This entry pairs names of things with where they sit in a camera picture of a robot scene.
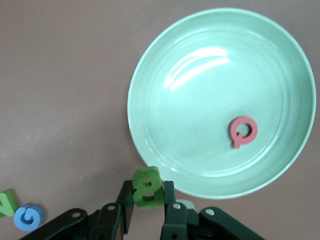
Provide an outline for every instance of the screw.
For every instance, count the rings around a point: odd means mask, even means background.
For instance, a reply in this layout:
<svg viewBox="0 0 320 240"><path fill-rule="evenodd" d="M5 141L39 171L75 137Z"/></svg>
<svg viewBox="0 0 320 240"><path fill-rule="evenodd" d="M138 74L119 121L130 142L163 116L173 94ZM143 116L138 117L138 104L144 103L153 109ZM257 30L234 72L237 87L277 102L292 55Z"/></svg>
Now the screw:
<svg viewBox="0 0 320 240"><path fill-rule="evenodd" d="M212 209L208 208L205 210L205 213L209 216L213 216L215 215L215 211L213 211Z"/></svg>
<svg viewBox="0 0 320 240"><path fill-rule="evenodd" d="M180 209L180 208L181 208L181 205L180 205L179 203L175 203L175 204L172 205L172 207L173 207L174 209Z"/></svg>

